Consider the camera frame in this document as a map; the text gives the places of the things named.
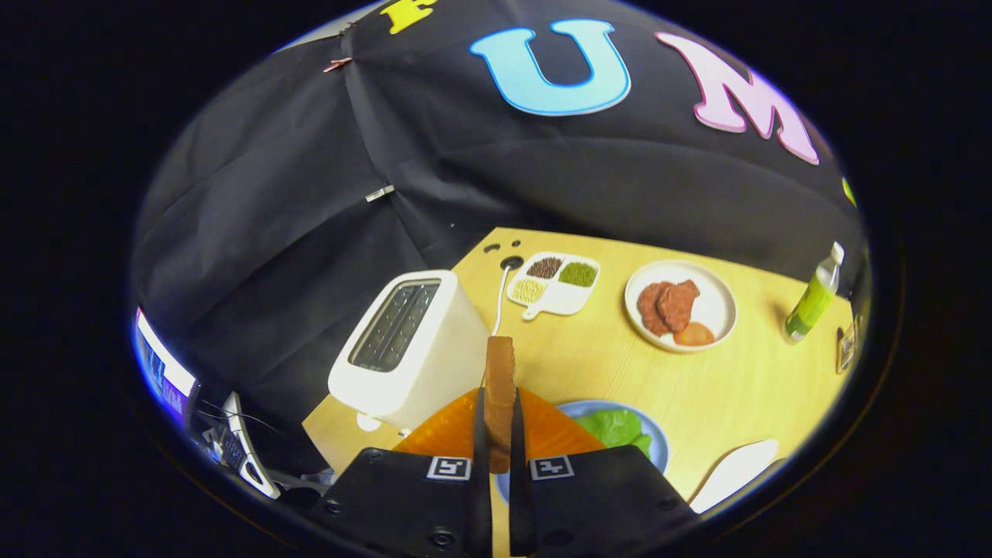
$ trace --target light wood tabletop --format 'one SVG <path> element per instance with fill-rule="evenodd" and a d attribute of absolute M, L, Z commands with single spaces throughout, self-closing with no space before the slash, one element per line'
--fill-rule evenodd
<path fill-rule="evenodd" d="M 514 247 L 517 240 L 520 244 Z M 483 250 L 494 243 L 500 249 Z M 601 270 L 585 307 L 572 316 L 540 313 L 525 322 L 525 307 L 503 297 L 498 335 L 514 340 L 517 384 L 553 404 L 607 399 L 651 416 L 669 442 L 665 477 L 686 499 L 735 448 L 774 439 L 779 444 L 776 459 L 789 457 L 845 384 L 847 374 L 836 371 L 836 347 L 838 330 L 846 330 L 852 321 L 848 301 L 836 297 L 806 338 L 793 345 L 782 323 L 806 283 L 655 246 L 496 228 L 453 268 L 487 327 L 496 321 L 499 262 L 511 255 L 527 260 L 541 251 L 593 258 Z M 668 352 L 648 343 L 632 326 L 623 302 L 628 279 L 643 265 L 667 259 L 702 265 L 730 287 L 737 325 L 722 344 L 696 353 Z M 816 263 L 809 263 L 810 276 Z M 524 271 L 511 271 L 508 284 Z M 389 449 L 400 441 L 397 429 L 386 425 L 375 432 L 362 431 L 355 411 L 331 396 L 304 427 L 338 472 L 361 449 Z M 494 555 L 506 556 L 508 507 L 495 484 L 492 501 Z"/>

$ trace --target blue letter u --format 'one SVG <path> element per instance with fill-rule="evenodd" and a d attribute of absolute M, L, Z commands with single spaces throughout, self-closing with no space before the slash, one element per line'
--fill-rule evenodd
<path fill-rule="evenodd" d="M 630 91 L 630 75 L 608 35 L 613 26 L 599 20 L 563 20 L 552 31 L 569 35 L 585 56 L 591 74 L 576 85 L 545 79 L 528 43 L 530 29 L 508 29 L 483 37 L 468 50 L 485 59 L 503 98 L 513 106 L 542 116 L 570 116 L 605 110 Z"/>

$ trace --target toaster slot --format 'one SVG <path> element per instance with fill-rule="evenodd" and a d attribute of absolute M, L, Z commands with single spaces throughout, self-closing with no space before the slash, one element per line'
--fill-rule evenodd
<path fill-rule="evenodd" d="M 377 372 L 396 369 L 439 286 L 437 279 L 397 285 L 362 333 L 348 361 Z"/>

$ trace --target plastic bottle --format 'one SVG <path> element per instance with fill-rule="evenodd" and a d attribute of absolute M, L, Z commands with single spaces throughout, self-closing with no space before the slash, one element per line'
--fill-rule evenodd
<path fill-rule="evenodd" d="M 826 307 L 837 294 L 837 284 L 840 283 L 840 264 L 844 261 L 844 248 L 834 242 L 830 249 L 830 257 L 819 262 L 816 273 L 809 280 L 809 286 L 799 303 L 786 318 L 786 336 L 794 343 L 802 340 L 816 320 L 823 315 Z"/>

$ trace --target green lettuce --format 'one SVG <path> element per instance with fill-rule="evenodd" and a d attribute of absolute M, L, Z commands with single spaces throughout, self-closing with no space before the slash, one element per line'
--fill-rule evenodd
<path fill-rule="evenodd" d="M 578 417 L 575 422 L 607 448 L 629 444 L 651 458 L 651 436 L 641 434 L 641 418 L 628 409 L 604 409 Z"/>

